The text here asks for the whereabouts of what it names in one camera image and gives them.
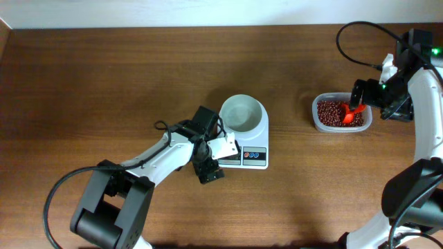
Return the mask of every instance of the green light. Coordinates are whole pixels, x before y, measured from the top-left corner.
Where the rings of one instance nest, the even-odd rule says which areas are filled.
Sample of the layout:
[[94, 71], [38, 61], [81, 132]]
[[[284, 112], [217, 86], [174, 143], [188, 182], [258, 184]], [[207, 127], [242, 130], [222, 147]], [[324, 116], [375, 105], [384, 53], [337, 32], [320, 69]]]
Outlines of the green light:
[[433, 48], [431, 51], [434, 55], [438, 55], [441, 52], [441, 50], [438, 48]]

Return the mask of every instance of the white wall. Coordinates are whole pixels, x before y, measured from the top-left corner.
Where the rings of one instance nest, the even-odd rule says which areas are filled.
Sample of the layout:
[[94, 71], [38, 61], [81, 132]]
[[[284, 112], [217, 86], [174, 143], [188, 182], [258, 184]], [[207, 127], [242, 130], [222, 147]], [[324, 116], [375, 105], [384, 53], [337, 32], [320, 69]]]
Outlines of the white wall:
[[443, 22], [443, 0], [0, 0], [12, 28]]

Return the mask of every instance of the wooden table surface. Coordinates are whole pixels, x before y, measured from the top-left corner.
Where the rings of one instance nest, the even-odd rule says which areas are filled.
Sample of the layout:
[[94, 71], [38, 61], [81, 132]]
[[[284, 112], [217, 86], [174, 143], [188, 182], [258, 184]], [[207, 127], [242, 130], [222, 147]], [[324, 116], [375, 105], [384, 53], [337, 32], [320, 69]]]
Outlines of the wooden table surface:
[[[426, 29], [443, 44], [443, 24], [386, 27]], [[382, 121], [374, 110], [361, 133], [314, 128], [317, 95], [379, 77], [339, 54], [339, 28], [12, 31], [0, 68], [0, 248], [49, 247], [43, 204], [65, 173], [133, 158], [161, 137], [156, 120], [191, 118], [199, 105], [219, 110], [238, 93], [268, 112], [269, 168], [226, 169], [207, 185], [192, 165], [174, 172], [154, 192], [143, 236], [182, 246], [301, 246], [361, 227], [380, 210], [386, 182], [412, 163], [414, 124]], [[367, 27], [350, 28], [342, 40], [366, 62], [382, 62], [395, 48]], [[91, 246], [69, 231], [89, 177], [67, 181], [51, 204], [51, 230], [64, 248]]]

